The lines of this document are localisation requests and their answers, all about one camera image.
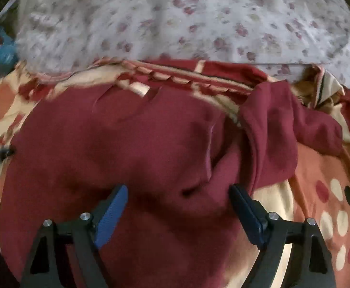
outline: cream oval dot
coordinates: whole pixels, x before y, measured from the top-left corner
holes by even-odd
[[[331,239],[333,236],[333,221],[331,215],[323,211],[319,223],[320,232],[323,235],[324,240]]]
[[[345,236],[348,231],[348,214],[340,210],[338,213],[338,217],[336,220],[337,226],[338,226],[338,232],[340,236]]]
[[[332,179],[331,183],[331,192],[333,192],[333,194],[335,195],[335,197],[339,200],[339,201],[343,201],[343,190],[341,189],[341,185],[339,180],[337,179]]]
[[[344,267],[345,254],[346,254],[345,245],[343,245],[343,246],[341,246],[341,248],[336,256],[336,269],[338,271],[341,271]]]

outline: white floral fabric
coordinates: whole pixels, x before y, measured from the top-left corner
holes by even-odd
[[[344,0],[35,0],[21,17],[21,59],[56,74],[96,58],[326,64],[350,86],[350,10]]]

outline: silver screw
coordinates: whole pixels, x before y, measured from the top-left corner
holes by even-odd
[[[308,218],[308,219],[307,219],[307,223],[308,223],[309,225],[312,225],[312,226],[316,225],[316,221],[315,221],[314,219],[312,219],[312,218]]]
[[[91,213],[85,212],[80,215],[80,219],[83,221],[87,221],[91,217]]]
[[[43,226],[48,227],[48,226],[51,226],[52,223],[53,223],[53,221],[50,220],[50,219],[48,219],[48,220],[45,220],[45,221],[43,222]]]
[[[277,214],[276,212],[270,212],[270,213],[268,213],[268,217],[271,220],[278,220],[279,219],[279,214]]]

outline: textured blue pad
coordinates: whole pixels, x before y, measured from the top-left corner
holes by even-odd
[[[127,201],[128,189],[127,186],[123,185],[97,225],[94,241],[96,248],[100,249],[108,242],[108,240],[110,240],[116,225],[122,216],[124,208],[126,207]]]

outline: black polka dot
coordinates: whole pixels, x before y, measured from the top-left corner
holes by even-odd
[[[347,199],[348,205],[350,205],[350,187],[346,186],[344,188],[345,199]]]

